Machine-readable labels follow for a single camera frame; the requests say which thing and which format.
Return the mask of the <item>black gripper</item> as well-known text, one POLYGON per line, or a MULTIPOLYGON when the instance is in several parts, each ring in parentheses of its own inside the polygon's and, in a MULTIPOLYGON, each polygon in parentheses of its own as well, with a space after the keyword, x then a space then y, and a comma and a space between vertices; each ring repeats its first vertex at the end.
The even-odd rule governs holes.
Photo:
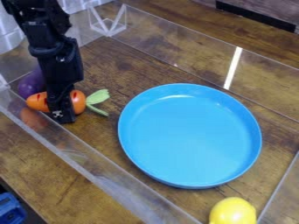
POLYGON ((58 124, 73 123, 75 120, 74 109, 70 97, 65 93, 71 90, 73 84, 83 78, 77 44, 65 44, 53 56, 38 58, 38 64, 45 80, 50 118, 58 124))

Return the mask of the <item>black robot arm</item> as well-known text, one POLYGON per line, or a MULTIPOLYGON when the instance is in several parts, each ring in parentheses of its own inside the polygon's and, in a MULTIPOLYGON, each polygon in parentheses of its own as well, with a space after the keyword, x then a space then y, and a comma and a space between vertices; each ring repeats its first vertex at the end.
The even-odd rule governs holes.
POLYGON ((46 87, 50 118, 73 123, 73 84, 83 79, 77 40, 66 37, 69 14, 57 0, 1 0, 3 9, 22 30, 29 54, 37 59, 46 87))

